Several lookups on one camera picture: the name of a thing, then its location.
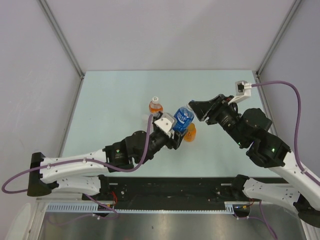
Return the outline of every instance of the white bracket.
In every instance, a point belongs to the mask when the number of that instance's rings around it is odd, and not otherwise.
[[[235,82],[235,93],[236,96],[229,101],[231,103],[240,103],[251,97],[251,83],[247,81],[237,81]]]
[[[261,199],[298,213],[294,203],[298,201],[300,193],[293,187],[279,187],[266,184],[250,178],[243,185],[242,192],[251,199]]]
[[[171,138],[175,133],[172,128],[176,122],[177,120],[171,114],[165,112],[160,119],[154,121],[154,124]]]
[[[70,176],[58,179],[56,183],[59,187],[54,188],[52,192],[82,193],[93,196],[98,194],[101,188],[101,182],[97,176]]]
[[[315,210],[320,211],[320,187],[300,170],[293,152],[288,152],[283,162],[284,166],[270,167],[269,170],[284,178],[308,200]],[[310,169],[307,172],[320,181],[320,178]]]
[[[67,178],[69,176],[94,176],[97,174],[108,174],[108,168],[100,163],[88,161],[88,159],[95,159],[102,163],[107,163],[106,153],[102,149],[95,152],[90,152],[83,155],[69,156],[69,157],[45,157],[41,162],[41,166],[47,166],[40,169],[42,174],[41,181],[45,184],[50,184],[58,179]],[[65,162],[68,160],[81,160],[79,162],[52,166],[54,163]]]

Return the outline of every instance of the bottle label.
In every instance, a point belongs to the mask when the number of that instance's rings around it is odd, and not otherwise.
[[[194,114],[188,111],[186,108],[183,109],[183,111],[181,109],[178,109],[174,117],[177,119],[177,122],[173,127],[173,130],[178,132],[184,132],[194,119]]]

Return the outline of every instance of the cable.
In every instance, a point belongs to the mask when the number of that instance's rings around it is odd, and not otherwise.
[[[299,152],[298,152],[298,131],[299,131],[299,125],[300,125],[300,117],[301,117],[301,98],[298,89],[291,84],[290,82],[287,81],[269,81],[269,82],[263,82],[263,83],[256,83],[252,84],[251,87],[260,87],[260,86],[265,86],[265,85],[271,85],[271,84],[284,84],[289,87],[291,87],[296,95],[297,101],[298,101],[298,113],[296,116],[296,123],[295,123],[295,130],[294,130],[294,156],[295,156],[295,161],[296,164],[298,165],[299,169],[307,175],[313,182],[315,182],[318,186],[320,186],[320,181],[318,181],[314,176],[312,176],[309,172],[305,171],[305,168],[302,166],[300,157],[299,157]]]
[[[119,167],[116,167],[116,166],[112,166],[112,165],[110,165],[110,164],[108,164],[108,163],[104,163],[104,162],[101,162],[101,161],[98,161],[98,160],[95,160],[95,159],[86,159],[86,161],[87,161],[87,162],[93,162],[93,163],[101,164],[101,165],[103,165],[103,166],[105,166],[105,167],[108,167],[108,168],[117,170],[118,172],[131,173],[131,172],[136,171],[136,170],[137,170],[138,168],[140,168],[141,165],[144,163],[145,158],[146,158],[146,155],[147,155],[152,119],[153,119],[153,115],[151,114],[151,115],[149,116],[149,118],[148,118],[148,126],[147,126],[147,129],[146,129],[146,136],[145,136],[145,143],[144,143],[143,154],[142,154],[142,157],[141,157],[140,162],[139,162],[134,168],[131,168],[131,169],[122,169],[122,168],[119,168]],[[63,162],[51,163],[50,166],[51,166],[51,167],[55,167],[55,166],[59,166],[59,165],[71,164],[71,163],[78,163],[78,162],[83,162],[83,161],[84,161],[83,158],[81,158],[81,159],[74,159],[74,160],[68,160],[68,161],[63,161]],[[18,174],[10,177],[7,181],[5,181],[5,183],[4,183],[4,184],[2,185],[2,187],[1,187],[2,192],[4,192],[5,194],[19,194],[19,193],[27,192],[28,189],[16,190],[16,191],[8,191],[8,190],[6,190],[6,186],[7,186],[11,181],[13,181],[14,179],[16,179],[16,178],[18,178],[18,177],[20,177],[20,176],[22,176],[22,175],[24,175],[24,174],[31,173],[31,172],[33,172],[33,171],[37,171],[37,170],[40,170],[40,169],[46,169],[47,167],[48,167],[48,165],[37,166],[37,167],[31,168],[31,169],[27,169],[27,170],[25,170],[25,171],[19,172]]]
[[[259,202],[259,208],[260,208],[260,212],[261,212],[261,215],[262,215],[262,217],[263,217],[263,220],[264,220],[264,222],[265,222],[265,225],[266,225],[266,227],[268,228],[268,230],[269,230],[269,232],[270,232],[270,234],[273,236],[273,238],[274,239],[278,239],[278,237],[277,237],[277,235],[275,234],[275,231],[272,229],[272,227],[269,225],[269,223],[268,223],[268,221],[267,221],[267,219],[266,219],[266,216],[265,216],[265,214],[264,214],[264,211],[263,211],[263,209],[262,209],[262,200],[260,200],[260,202]]]
[[[255,219],[255,220],[258,220],[258,221],[264,223],[266,225],[266,227],[268,228],[268,230],[269,230],[271,236],[273,237],[273,239],[278,240],[278,236],[277,236],[275,230],[273,230],[273,228],[269,225],[269,223],[267,222],[267,219],[265,218],[264,212],[263,212],[262,207],[261,207],[261,202],[262,201],[260,201],[259,206],[260,206],[260,211],[261,211],[261,215],[262,215],[263,219],[261,219],[259,217],[256,217],[256,216],[238,217],[236,213],[234,213],[234,216],[236,217],[237,220]]]
[[[255,203],[255,200],[253,198],[249,198],[249,200],[252,200],[252,203],[250,203],[249,207],[252,206]]]
[[[145,143],[144,143],[144,150],[143,150],[143,154],[142,154],[142,157],[141,157],[141,160],[140,162],[137,164],[137,166],[135,166],[134,168],[132,169],[122,169],[122,168],[119,168],[119,167],[115,167],[115,166],[112,166],[108,163],[103,163],[101,161],[98,161],[98,160],[94,160],[94,159],[87,159],[86,161],[88,162],[93,162],[93,163],[98,163],[98,164],[101,164],[101,165],[104,165],[105,167],[109,167],[111,169],[114,169],[114,170],[117,170],[119,172],[126,172],[126,173],[130,173],[130,172],[133,172],[135,170],[137,170],[138,168],[141,167],[141,165],[144,163],[145,161],[145,158],[146,158],[146,155],[147,155],[147,151],[148,151],[148,145],[149,145],[149,137],[150,137],[150,130],[151,130],[151,124],[152,124],[152,119],[153,119],[153,115],[151,114],[148,118],[148,125],[147,125],[147,129],[146,129],[146,137],[145,137]],[[56,162],[56,163],[52,163],[50,164],[51,167],[54,167],[54,166],[59,166],[59,165],[64,165],[64,164],[70,164],[70,163],[77,163],[77,162],[83,162],[83,159],[74,159],[74,160],[68,160],[68,161],[64,161],[64,162]],[[44,169],[44,168],[47,168],[47,165],[44,165],[44,166],[38,166],[38,167],[34,167],[34,168],[31,168],[31,169],[28,169],[28,170],[25,170],[25,171],[22,171],[12,177],[10,177],[7,181],[5,181],[5,183],[2,185],[1,187],[1,190],[6,193],[6,194],[18,194],[18,193],[24,193],[24,192],[27,192],[28,189],[23,189],[23,190],[16,190],[16,191],[8,191],[6,190],[6,186],[11,182],[13,181],[14,179],[24,175],[24,174],[27,174],[27,173],[31,173],[33,171],[37,171],[37,170],[40,170],[40,169]],[[112,212],[114,212],[116,214],[116,216],[113,216],[113,217],[104,217],[104,216],[98,216],[97,219],[106,219],[106,220],[112,220],[112,219],[116,219],[119,217],[119,213],[111,208],[111,207],[108,207],[107,205],[105,204],[102,204],[98,201],[96,201],[95,199],[93,199],[91,196],[87,195],[87,194],[84,194],[88,199],[90,199],[91,201],[93,201],[94,203],[98,204],[99,206],[105,208],[105,209],[108,209]],[[117,199],[117,196],[116,194],[113,192],[113,197],[115,198],[115,203],[118,202],[118,199]],[[55,226],[63,226],[63,225],[67,225],[67,224],[70,224],[70,223],[73,223],[74,221],[77,221],[79,219],[82,219],[82,218],[85,218],[85,217],[88,217],[88,216],[96,216],[96,214],[84,214],[84,215],[81,215],[79,217],[76,217],[70,221],[67,221],[67,222],[63,222],[63,223],[54,223],[52,222],[49,218],[47,219],[48,222],[52,225],[55,225]]]
[[[250,206],[252,206],[255,203],[255,200],[253,198],[249,198],[250,202],[249,204],[246,205],[242,205],[242,206],[234,206],[234,209],[245,209],[245,208],[249,208]]]
[[[117,195],[115,194],[114,191],[112,192],[112,195],[113,195],[113,199],[115,199],[114,204],[113,204],[113,207],[115,207],[115,205],[116,205],[117,202],[118,202],[118,198],[117,198]]]
[[[52,222],[52,221],[50,220],[50,217],[49,217],[49,216],[46,218],[46,220],[47,220],[51,225],[54,225],[54,226],[57,226],[57,227],[61,227],[61,226],[64,226],[64,225],[71,224],[71,223],[73,223],[73,222],[75,222],[75,221],[77,221],[77,220],[79,220],[79,219],[86,218],[86,217],[93,217],[93,216],[95,216],[95,214],[91,214],[91,213],[89,213],[89,214],[84,214],[84,215],[78,216],[78,217],[76,217],[76,218],[74,218],[74,219],[72,219],[72,220],[70,220],[70,221],[66,221],[66,222],[63,222],[63,223]]]

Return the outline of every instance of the bottle cap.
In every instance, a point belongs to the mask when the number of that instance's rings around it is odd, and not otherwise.
[[[158,98],[157,96],[154,96],[154,97],[152,98],[151,102],[152,102],[153,104],[158,104],[158,103],[159,103],[159,98]]]

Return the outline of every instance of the orange bottle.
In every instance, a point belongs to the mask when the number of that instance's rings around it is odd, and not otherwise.
[[[194,123],[190,123],[190,125],[187,127],[188,132],[184,135],[183,139],[186,142],[192,142],[196,138],[196,126]]]
[[[154,96],[152,98],[151,102],[149,103],[149,110],[150,110],[150,113],[152,113],[152,114],[155,114],[159,111],[161,111],[161,112],[164,111],[164,108],[159,103],[159,98],[157,96]]]

